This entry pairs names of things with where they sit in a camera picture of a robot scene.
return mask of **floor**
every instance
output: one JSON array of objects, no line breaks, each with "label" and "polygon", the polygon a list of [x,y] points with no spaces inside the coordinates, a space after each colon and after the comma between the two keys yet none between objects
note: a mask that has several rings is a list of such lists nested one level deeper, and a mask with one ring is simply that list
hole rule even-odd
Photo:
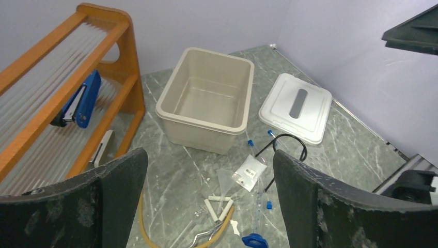
[{"label": "floor", "polygon": [[[195,233],[210,228],[213,222],[207,215],[204,199],[208,195],[220,195],[216,170],[237,170],[251,153],[247,145],[248,139],[253,139],[256,146],[263,147],[270,141],[267,134],[269,129],[275,134],[280,134],[278,130],[263,124],[258,118],[258,111],[278,75],[289,73],[311,82],[268,46],[232,55],[254,62],[255,74],[247,130],[236,138],[234,146],[226,155],[169,142],[163,131],[163,124],[155,114],[155,105],[172,70],[144,75],[142,78],[148,112],[131,149],[143,147],[148,152],[149,165],[144,186],[142,215],[147,234],[159,247],[170,247],[190,221],[194,221],[196,226],[184,234],[187,237],[180,241],[179,246],[173,247],[187,247]],[[284,143],[288,146],[290,154],[298,156],[300,146],[297,142],[286,139]],[[305,163],[366,191],[372,191],[404,163],[404,160],[391,151],[380,138],[335,102],[332,102],[323,142],[308,147],[309,156]],[[267,150],[262,155],[270,163],[262,175],[261,182],[266,185],[273,177],[273,151]],[[234,199],[236,210],[232,220],[236,221],[237,225],[235,230],[231,225],[227,226],[214,247],[243,247],[241,237],[250,233],[254,218],[254,190],[249,193],[236,183],[227,195]],[[269,199],[272,201],[273,209],[263,209],[259,233],[267,239],[270,247],[288,247],[275,183],[264,197],[263,203]],[[139,230],[138,212],[127,247],[148,247]]]}]

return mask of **wooden frame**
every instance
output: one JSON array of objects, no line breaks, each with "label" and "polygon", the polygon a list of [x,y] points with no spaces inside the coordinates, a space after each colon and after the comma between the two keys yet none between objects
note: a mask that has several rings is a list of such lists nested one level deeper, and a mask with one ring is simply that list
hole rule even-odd
[{"label": "wooden frame", "polygon": [[[99,70],[103,77],[116,80],[122,87],[71,167],[67,178],[85,170],[89,159],[119,111],[134,115],[134,119],[119,146],[117,156],[124,154],[128,150],[146,112],[146,108],[132,20],[124,11],[93,4],[80,4],[76,9],[76,13],[67,18],[4,71],[0,72],[0,97],[11,85],[25,75],[27,71],[85,21],[108,30],[107,36],[88,55],[78,69],[69,75],[64,85],[51,97],[33,119],[27,123],[25,128],[6,149],[0,153],[0,181],[6,177],[68,101],[70,96],[79,88],[84,79],[95,69]],[[114,44],[117,44],[119,47],[119,58],[111,63],[102,61],[104,55]]]}]

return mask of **blue cap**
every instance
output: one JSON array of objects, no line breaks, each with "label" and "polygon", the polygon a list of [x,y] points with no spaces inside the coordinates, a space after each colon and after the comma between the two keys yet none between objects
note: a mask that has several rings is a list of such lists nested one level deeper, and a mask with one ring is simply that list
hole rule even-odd
[{"label": "blue cap", "polygon": [[252,248],[269,248],[268,242],[259,234],[250,234],[242,237],[243,243]]}]

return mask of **beige plastic bin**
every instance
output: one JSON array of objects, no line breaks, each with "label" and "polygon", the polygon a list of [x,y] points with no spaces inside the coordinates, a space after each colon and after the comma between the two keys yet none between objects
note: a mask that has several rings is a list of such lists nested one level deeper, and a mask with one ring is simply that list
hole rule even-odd
[{"label": "beige plastic bin", "polygon": [[253,75],[247,59],[186,49],[155,109],[169,140],[226,154],[246,129]]}]

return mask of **plastic lid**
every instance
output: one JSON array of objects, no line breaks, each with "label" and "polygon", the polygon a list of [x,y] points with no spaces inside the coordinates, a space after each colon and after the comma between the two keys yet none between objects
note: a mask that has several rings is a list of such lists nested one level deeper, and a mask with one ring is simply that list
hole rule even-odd
[{"label": "plastic lid", "polygon": [[317,145],[322,142],[332,94],[287,73],[281,74],[260,111],[260,119]]}]

